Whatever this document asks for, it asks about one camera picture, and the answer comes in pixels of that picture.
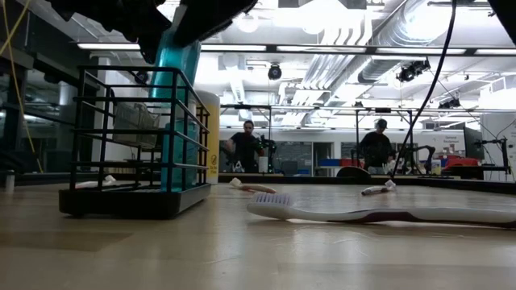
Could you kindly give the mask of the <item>black background station frame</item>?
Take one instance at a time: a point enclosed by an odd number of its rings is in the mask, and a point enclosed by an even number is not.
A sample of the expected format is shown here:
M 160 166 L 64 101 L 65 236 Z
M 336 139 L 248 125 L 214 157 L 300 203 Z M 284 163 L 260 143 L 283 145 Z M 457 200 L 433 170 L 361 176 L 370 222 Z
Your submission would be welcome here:
M 269 158 L 274 172 L 289 174 L 289 168 L 297 163 L 299 175 L 333 176 L 339 167 L 319 167 L 319 160 L 352 158 L 359 163 L 356 147 L 381 118 L 388 123 L 385 133 L 392 146 L 398 147 L 414 115 L 411 109 L 223 105 L 218 139 L 227 141 L 251 120 L 253 135 L 269 144 L 265 152 L 276 151 Z

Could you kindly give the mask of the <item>white orange toothbrush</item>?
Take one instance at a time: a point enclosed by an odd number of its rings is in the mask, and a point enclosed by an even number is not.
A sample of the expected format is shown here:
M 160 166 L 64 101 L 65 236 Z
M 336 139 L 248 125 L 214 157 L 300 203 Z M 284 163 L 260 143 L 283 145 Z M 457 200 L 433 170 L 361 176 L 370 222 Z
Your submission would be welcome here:
M 235 189 L 248 191 L 248 192 L 262 192 L 274 194 L 277 191 L 273 188 L 261 185 L 261 184 L 244 184 L 241 180 L 233 178 L 229 185 Z
M 95 188 L 99 186 L 110 186 L 116 182 L 116 179 L 112 175 L 105 176 L 102 180 L 101 184 L 98 181 L 84 181 L 75 184 L 75 189 L 87 189 L 87 188 Z

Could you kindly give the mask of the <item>person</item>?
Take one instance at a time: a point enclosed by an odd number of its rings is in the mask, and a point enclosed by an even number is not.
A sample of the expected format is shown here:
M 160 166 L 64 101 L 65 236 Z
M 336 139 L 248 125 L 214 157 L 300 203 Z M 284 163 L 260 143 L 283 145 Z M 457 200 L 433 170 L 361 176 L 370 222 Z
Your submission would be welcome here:
M 225 148 L 241 163 L 245 173 L 258 172 L 255 154 L 264 156 L 264 149 L 259 147 L 259 140 L 252 134 L 253 131 L 253 121 L 247 120 L 243 124 L 243 132 L 235 133 L 225 142 Z
M 372 175 L 385 174 L 385 165 L 389 165 L 396 155 L 389 138 L 384 134 L 387 121 L 379 119 L 375 131 L 367 133 L 359 143 L 364 155 L 364 169 Z

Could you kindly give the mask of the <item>black metal table frame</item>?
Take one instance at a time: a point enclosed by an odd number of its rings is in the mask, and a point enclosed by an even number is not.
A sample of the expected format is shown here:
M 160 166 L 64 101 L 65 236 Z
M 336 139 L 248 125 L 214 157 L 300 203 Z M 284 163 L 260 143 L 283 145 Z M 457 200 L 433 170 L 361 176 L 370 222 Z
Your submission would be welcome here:
M 68 173 L 25 173 L 15 177 L 15 185 L 47 185 L 67 184 L 70 175 Z M 349 184 L 349 185 L 380 185 L 389 178 L 387 176 L 372 176 L 368 178 L 355 177 L 309 177 L 309 176 L 274 176 L 274 175 L 249 175 L 243 174 L 237 178 L 250 184 Z M 433 178 L 422 176 L 398 176 L 394 180 L 397 187 L 423 186 L 440 189 L 455 189 L 482 193 L 500 193 L 516 197 L 516 183 L 492 182 L 485 180 L 456 180 L 445 178 Z

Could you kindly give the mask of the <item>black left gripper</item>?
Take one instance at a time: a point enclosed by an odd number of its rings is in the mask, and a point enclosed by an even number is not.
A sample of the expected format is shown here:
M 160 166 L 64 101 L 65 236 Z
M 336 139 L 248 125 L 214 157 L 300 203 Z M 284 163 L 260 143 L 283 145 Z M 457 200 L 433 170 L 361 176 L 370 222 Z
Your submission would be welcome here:
M 163 33 L 172 23 L 157 7 L 164 0 L 46 0 L 65 21 L 75 14 L 116 30 L 127 40 L 138 40 L 148 64 L 156 62 Z M 173 16 L 173 44 L 185 47 L 228 28 L 233 19 L 248 13 L 258 0 L 181 0 Z

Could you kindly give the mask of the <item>white purple toothbrush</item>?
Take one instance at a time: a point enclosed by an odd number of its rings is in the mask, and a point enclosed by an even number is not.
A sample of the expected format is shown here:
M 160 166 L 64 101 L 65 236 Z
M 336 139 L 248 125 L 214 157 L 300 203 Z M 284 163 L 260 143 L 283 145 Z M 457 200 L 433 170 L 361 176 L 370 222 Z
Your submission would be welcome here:
M 366 224 L 376 222 L 443 223 L 516 229 L 516 213 L 465 208 L 360 209 L 340 213 L 319 213 L 298 209 L 286 194 L 257 193 L 247 210 L 255 215 L 278 220 L 299 219 L 312 222 Z
M 392 180 L 387 180 L 382 186 L 371 186 L 361 191 L 362 196 L 370 196 L 379 193 L 388 193 L 394 191 L 396 188 L 396 184 Z

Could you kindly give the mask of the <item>silver ventilation duct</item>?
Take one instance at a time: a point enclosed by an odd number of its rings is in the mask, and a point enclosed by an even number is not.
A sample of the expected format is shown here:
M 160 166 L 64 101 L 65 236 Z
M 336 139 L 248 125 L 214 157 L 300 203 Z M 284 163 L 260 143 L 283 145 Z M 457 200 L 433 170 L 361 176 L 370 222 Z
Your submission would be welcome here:
M 431 0 L 406 0 L 402 7 L 372 38 L 372 45 L 384 47 L 426 47 L 443 35 L 451 18 L 451 8 L 429 6 Z M 401 61 L 392 56 L 368 56 L 357 80 L 371 84 Z

